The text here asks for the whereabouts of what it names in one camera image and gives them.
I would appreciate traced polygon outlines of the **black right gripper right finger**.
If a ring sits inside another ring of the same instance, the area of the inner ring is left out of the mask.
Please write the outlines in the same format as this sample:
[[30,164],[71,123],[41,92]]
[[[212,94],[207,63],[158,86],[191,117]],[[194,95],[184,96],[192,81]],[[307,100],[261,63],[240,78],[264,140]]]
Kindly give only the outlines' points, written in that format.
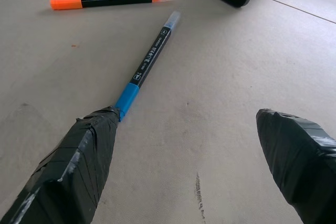
[[259,141],[272,177],[303,223],[335,223],[335,139],[317,123],[260,109]]

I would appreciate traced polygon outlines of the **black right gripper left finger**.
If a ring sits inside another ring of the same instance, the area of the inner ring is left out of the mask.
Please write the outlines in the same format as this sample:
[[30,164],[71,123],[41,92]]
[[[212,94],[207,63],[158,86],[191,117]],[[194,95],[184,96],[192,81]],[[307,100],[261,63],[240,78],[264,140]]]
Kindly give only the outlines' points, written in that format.
[[108,106],[77,119],[1,223],[91,223],[109,176],[119,116]]

